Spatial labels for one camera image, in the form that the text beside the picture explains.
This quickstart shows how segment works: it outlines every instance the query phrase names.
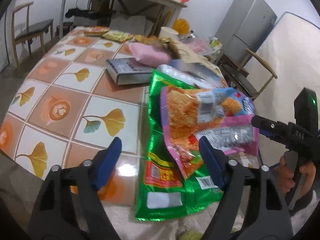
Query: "human hand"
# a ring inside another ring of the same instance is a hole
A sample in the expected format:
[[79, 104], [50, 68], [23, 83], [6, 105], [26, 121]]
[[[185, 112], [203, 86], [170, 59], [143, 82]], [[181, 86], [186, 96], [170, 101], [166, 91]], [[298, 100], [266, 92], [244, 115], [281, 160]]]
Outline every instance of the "human hand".
[[[302, 165], [299, 168], [299, 171], [302, 174], [306, 174], [306, 180], [301, 188], [300, 195], [298, 199], [302, 198], [305, 194], [307, 194], [315, 180], [316, 176], [316, 167], [313, 162], [308, 162]], [[295, 182], [292, 180], [294, 176], [294, 171], [291, 171], [286, 167], [286, 162], [284, 156], [280, 158], [280, 166], [277, 169], [278, 172], [278, 183], [283, 193], [287, 193], [295, 186]]]

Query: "gray refrigerator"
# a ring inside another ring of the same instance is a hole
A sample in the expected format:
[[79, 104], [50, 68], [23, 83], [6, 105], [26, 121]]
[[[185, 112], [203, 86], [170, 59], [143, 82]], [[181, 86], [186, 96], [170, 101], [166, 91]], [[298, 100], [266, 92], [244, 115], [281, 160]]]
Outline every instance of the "gray refrigerator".
[[245, 49], [256, 52], [272, 30], [277, 16], [264, 0], [234, 0], [215, 37], [224, 53], [240, 64]]

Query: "paper cup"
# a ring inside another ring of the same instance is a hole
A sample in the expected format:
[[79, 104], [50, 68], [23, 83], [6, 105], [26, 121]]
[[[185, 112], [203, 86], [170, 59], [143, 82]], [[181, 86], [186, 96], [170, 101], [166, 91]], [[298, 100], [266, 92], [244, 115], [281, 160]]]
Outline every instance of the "paper cup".
[[159, 39], [165, 39], [165, 38], [173, 38], [178, 39], [178, 32], [174, 29], [168, 28], [168, 27], [161, 27], [161, 31], [159, 34]]

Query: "chair seat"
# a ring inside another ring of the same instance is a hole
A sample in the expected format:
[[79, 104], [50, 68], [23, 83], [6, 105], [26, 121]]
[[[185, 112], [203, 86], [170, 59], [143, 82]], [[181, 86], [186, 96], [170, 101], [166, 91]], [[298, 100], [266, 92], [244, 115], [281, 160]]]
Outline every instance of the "chair seat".
[[33, 25], [30, 25], [28, 29], [22, 31], [14, 40], [18, 41], [24, 39], [25, 37], [34, 35], [36, 33], [44, 32], [49, 29], [49, 26], [53, 23], [53, 19], [39, 22]]
[[241, 74], [240, 71], [237, 71], [234, 67], [221, 64], [220, 69], [222, 74], [227, 74], [231, 76], [232, 81], [236, 83], [237, 87], [241, 87], [246, 96], [250, 98], [256, 98], [258, 96], [257, 90], [251, 85], [251, 83]]

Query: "pink cloth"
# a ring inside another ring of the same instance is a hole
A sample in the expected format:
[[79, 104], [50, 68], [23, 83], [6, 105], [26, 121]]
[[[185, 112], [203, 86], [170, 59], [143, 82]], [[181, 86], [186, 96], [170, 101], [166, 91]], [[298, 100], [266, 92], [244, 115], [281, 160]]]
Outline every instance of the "pink cloth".
[[150, 67], [169, 64], [171, 61], [171, 57], [163, 48], [138, 42], [132, 43], [129, 48], [136, 61]]

